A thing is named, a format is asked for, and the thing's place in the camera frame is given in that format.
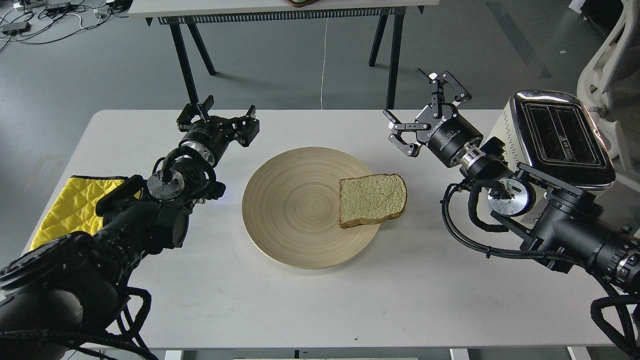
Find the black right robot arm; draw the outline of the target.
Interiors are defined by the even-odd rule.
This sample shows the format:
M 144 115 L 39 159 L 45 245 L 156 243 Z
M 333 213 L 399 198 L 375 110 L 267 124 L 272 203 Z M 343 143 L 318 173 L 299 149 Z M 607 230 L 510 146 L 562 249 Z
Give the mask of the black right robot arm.
M 466 248 L 529 259 L 567 273 L 580 267 L 606 297 L 590 317 L 631 358 L 639 358 L 639 239 L 601 220 L 595 192 L 616 178 L 585 105 L 560 91 L 525 89 L 506 103 L 491 137 L 458 110 L 471 94 L 448 71 L 426 75 L 430 101 L 414 121 L 391 111 L 389 141 L 408 157 L 425 147 L 462 181 L 441 200 L 446 230 Z

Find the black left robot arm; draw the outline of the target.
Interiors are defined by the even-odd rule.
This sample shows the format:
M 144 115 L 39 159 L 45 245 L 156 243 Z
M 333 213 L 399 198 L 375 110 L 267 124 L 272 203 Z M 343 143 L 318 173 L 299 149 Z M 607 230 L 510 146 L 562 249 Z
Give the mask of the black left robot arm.
M 194 206 L 226 191 L 214 169 L 229 144 L 247 147 L 259 133 L 254 105 L 225 118 L 209 114 L 213 103 L 187 104 L 176 120 L 184 137 L 151 176 L 126 178 L 98 201 L 95 234 L 61 235 L 1 270 L 3 360 L 106 358 L 87 343 L 155 359 L 140 337 L 152 297 L 130 276 L 146 256 L 183 246 Z

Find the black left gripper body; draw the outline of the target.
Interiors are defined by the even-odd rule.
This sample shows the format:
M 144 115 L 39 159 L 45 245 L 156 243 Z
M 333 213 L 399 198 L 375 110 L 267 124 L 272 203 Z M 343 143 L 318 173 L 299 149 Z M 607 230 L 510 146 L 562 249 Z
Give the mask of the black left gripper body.
M 233 141 L 236 128 L 235 118 L 219 116 L 213 116 L 211 121 L 198 120 L 190 124 L 179 123 L 178 129 L 186 133 L 179 145 L 192 148 L 210 166 L 215 167 Z

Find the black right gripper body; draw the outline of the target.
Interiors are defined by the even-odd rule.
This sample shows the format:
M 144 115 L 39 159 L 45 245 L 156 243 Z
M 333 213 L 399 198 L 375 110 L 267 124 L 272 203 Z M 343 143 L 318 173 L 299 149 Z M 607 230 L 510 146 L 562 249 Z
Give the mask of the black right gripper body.
M 482 133 L 458 112 L 454 104 L 442 104 L 440 110 L 425 105 L 415 120 L 430 126 L 425 145 L 446 167 L 457 166 L 467 152 L 466 148 L 479 146 L 483 140 Z

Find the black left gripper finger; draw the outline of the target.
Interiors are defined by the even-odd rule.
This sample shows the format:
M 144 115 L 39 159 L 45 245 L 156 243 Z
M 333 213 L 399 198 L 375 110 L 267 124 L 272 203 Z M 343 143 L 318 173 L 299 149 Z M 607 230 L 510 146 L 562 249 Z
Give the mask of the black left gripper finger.
M 243 116 L 222 119 L 220 130 L 228 141 L 236 141 L 243 148 L 249 147 L 259 133 L 255 105 L 250 105 Z
M 213 95 L 209 95 L 200 104 L 186 104 L 176 119 L 176 125 L 180 132 L 188 132 L 194 124 L 210 123 L 209 111 L 215 104 Z

